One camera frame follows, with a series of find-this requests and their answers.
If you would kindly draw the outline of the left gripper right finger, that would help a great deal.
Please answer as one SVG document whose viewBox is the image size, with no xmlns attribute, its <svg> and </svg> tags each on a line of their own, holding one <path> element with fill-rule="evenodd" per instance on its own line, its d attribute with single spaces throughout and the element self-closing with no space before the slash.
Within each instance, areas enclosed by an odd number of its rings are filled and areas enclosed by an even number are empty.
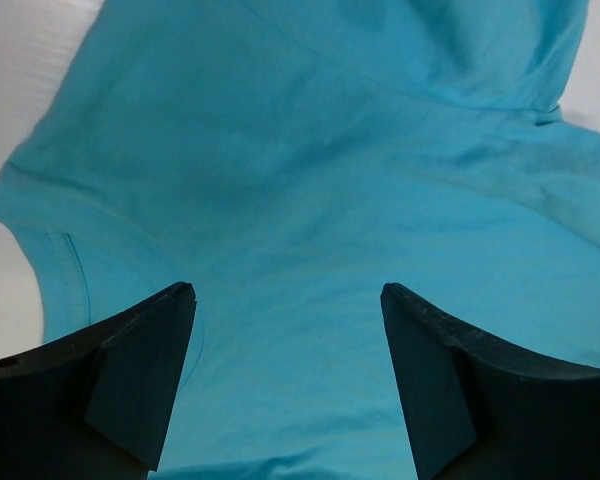
<svg viewBox="0 0 600 480">
<path fill-rule="evenodd" d="M 522 348 L 397 283 L 386 337 L 421 479 L 600 479 L 600 368 Z"/>
</svg>

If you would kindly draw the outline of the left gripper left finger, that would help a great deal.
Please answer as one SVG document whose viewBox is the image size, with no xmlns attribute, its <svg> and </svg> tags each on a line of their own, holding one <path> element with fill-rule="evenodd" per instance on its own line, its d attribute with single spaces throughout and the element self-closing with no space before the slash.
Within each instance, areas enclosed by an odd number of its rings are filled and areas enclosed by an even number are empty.
<svg viewBox="0 0 600 480">
<path fill-rule="evenodd" d="M 157 471 L 194 325 L 176 283 L 108 319 L 0 359 L 0 479 Z"/>
</svg>

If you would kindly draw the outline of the turquoise t shirt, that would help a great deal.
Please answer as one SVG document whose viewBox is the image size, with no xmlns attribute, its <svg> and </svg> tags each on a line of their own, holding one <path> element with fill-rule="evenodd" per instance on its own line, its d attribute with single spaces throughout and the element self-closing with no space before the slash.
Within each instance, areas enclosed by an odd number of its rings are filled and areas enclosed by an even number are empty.
<svg viewBox="0 0 600 480">
<path fill-rule="evenodd" d="M 198 299 L 161 479 L 412 479 L 386 283 L 600 368 L 584 1 L 107 1 L 0 171 L 46 341 Z"/>
</svg>

